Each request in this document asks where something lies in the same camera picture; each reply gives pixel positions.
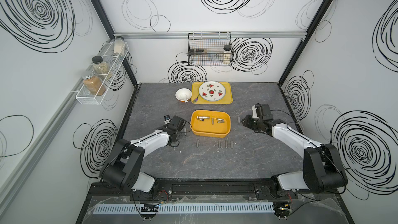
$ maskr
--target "white cable channel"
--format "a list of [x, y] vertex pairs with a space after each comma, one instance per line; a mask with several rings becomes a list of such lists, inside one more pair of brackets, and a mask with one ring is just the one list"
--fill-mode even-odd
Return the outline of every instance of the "white cable channel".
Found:
[[[137, 204], [141, 209], [144, 204]], [[166, 203], [159, 206], [157, 214], [208, 214], [208, 213], [274, 213], [272, 202], [237, 203]], [[93, 214], [138, 214], [134, 204], [98, 204]]]

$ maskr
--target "red wire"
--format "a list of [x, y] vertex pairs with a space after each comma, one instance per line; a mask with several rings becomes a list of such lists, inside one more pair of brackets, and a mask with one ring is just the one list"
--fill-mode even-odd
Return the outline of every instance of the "red wire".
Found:
[[168, 200], [169, 200], [169, 195], [167, 194], [167, 192], [166, 192], [165, 190], [161, 190], [161, 191], [159, 192], [159, 194], [160, 194], [161, 192], [165, 192], [165, 193], [166, 193], [166, 197], [167, 197], [167, 201], [168, 201]]
[[289, 192], [287, 193], [287, 195], [289, 196], [289, 198], [290, 198], [290, 202], [292, 203], [292, 208], [293, 208], [293, 201], [292, 201], [292, 198], [290, 197], [290, 194], [289, 194]]

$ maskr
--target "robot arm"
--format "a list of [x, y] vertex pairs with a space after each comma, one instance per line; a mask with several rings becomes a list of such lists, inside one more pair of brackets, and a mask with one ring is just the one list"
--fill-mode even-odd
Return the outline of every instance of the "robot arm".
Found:
[[178, 116], [165, 121], [153, 133], [137, 140], [118, 140], [105, 161], [99, 175], [102, 179], [115, 185], [121, 191], [138, 189], [149, 192], [155, 179], [140, 172], [144, 157], [160, 147], [176, 142], [186, 121]]
[[277, 176], [280, 189], [320, 193], [347, 185], [346, 173], [336, 147], [311, 140], [280, 119], [274, 119], [269, 105], [256, 104], [252, 109], [253, 116], [247, 115], [242, 120], [243, 126], [282, 141], [303, 158], [302, 171]]

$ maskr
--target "black jar lid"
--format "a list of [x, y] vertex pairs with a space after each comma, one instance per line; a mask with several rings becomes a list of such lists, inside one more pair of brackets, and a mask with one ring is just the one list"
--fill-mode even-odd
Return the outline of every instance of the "black jar lid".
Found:
[[95, 64], [103, 62], [103, 59], [102, 59], [101, 56], [95, 56], [95, 57], [91, 58], [91, 60], [92, 60], [93, 63], [95, 63]]

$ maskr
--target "gray marble countertop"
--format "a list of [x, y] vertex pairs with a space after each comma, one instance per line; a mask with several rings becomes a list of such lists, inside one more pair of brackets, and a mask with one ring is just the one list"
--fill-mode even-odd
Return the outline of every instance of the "gray marble countertop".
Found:
[[[191, 89], [187, 83], [143, 83], [134, 105], [124, 139], [146, 136], [164, 124], [164, 116], [177, 115], [190, 121], [195, 110], [226, 112], [231, 117], [231, 132], [221, 139], [196, 136], [192, 132], [180, 137], [176, 148], [162, 147], [144, 158], [142, 172], [167, 178], [265, 178], [302, 169], [302, 158], [283, 142], [268, 135], [256, 134], [238, 123], [252, 114], [256, 103], [289, 112], [276, 83], [231, 83], [233, 102], [228, 105], [196, 105], [179, 102], [175, 93]], [[273, 111], [274, 118], [293, 122], [284, 112]]]

